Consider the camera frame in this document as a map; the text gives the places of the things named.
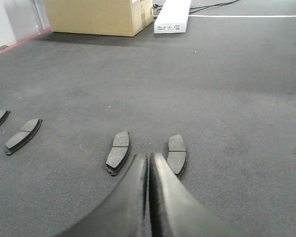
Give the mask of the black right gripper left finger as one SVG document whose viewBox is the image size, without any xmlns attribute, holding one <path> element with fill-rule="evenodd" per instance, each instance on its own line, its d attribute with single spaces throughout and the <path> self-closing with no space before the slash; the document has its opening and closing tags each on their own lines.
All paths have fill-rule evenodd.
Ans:
<svg viewBox="0 0 296 237">
<path fill-rule="evenodd" d="M 148 158 L 134 156 L 127 173 L 105 200 L 59 237 L 141 237 L 147 197 Z"/>
</svg>

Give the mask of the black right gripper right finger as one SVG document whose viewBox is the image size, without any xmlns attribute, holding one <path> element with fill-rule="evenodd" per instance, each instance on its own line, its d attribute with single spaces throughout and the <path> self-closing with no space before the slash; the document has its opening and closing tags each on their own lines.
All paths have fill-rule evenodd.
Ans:
<svg viewBox="0 0 296 237">
<path fill-rule="evenodd" d="M 161 153 L 150 155 L 149 209 L 154 237 L 240 237 L 184 187 Z"/>
</svg>

